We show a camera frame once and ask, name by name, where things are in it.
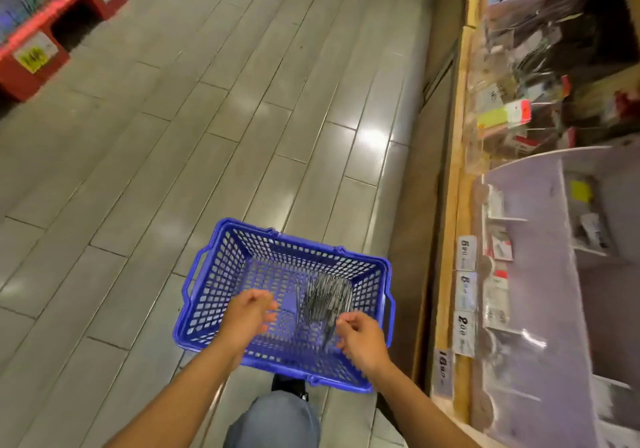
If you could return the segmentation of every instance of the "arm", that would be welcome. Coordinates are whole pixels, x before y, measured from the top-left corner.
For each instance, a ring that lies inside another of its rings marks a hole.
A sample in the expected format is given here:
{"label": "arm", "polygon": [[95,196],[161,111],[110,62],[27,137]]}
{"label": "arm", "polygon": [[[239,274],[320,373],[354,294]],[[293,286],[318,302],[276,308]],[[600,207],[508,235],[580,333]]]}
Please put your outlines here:
{"label": "arm", "polygon": [[362,312],[341,314],[338,347],[387,400],[411,448],[478,448],[389,358],[378,322]]}
{"label": "arm", "polygon": [[255,335],[275,321],[278,304],[265,290],[248,290],[233,298],[220,332],[196,355],[105,448],[187,448],[222,383],[240,364],[244,349]]}

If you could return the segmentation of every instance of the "red display stand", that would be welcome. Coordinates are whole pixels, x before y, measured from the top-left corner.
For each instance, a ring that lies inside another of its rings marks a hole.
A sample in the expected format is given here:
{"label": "red display stand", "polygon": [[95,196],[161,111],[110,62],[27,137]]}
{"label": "red display stand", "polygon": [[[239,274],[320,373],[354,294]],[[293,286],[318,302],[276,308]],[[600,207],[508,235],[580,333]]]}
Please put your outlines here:
{"label": "red display stand", "polygon": [[[26,101],[67,63],[69,54],[55,40],[51,27],[78,1],[50,1],[0,47],[0,89],[5,94]],[[103,20],[115,15],[126,1],[84,0]]]}

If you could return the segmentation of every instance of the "jeans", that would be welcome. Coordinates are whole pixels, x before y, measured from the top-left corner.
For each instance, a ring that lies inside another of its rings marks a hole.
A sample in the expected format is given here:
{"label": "jeans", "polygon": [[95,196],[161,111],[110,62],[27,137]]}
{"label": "jeans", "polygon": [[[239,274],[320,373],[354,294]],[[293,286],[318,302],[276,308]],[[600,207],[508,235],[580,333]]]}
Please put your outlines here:
{"label": "jeans", "polygon": [[320,421],[308,402],[284,391],[256,399],[233,423],[223,448],[317,448]]}

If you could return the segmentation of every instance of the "hand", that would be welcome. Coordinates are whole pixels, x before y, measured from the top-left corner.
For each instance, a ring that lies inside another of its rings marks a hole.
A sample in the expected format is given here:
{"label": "hand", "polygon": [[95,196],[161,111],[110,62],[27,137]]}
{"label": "hand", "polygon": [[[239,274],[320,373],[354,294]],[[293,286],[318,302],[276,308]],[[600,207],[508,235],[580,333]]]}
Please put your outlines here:
{"label": "hand", "polygon": [[242,361],[244,349],[256,335],[266,333],[267,323],[276,321],[278,303],[267,290],[245,290],[231,298],[222,317],[218,339],[230,347],[232,369]]}
{"label": "hand", "polygon": [[384,369],[393,365],[387,352],[385,334],[378,322],[363,312],[347,312],[338,317],[335,332],[338,348],[375,383]]}

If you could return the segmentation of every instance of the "floor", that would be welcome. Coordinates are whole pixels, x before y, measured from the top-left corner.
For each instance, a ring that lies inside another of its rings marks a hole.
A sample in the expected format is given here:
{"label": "floor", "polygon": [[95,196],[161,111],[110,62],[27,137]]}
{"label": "floor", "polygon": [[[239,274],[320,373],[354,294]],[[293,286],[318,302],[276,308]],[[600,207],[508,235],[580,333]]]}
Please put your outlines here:
{"label": "floor", "polygon": [[[130,0],[0,121],[0,439],[98,448],[190,359],[180,289],[220,218],[384,256],[429,0]],[[194,447],[270,375],[233,373]],[[393,448],[315,388],[321,447]]]}

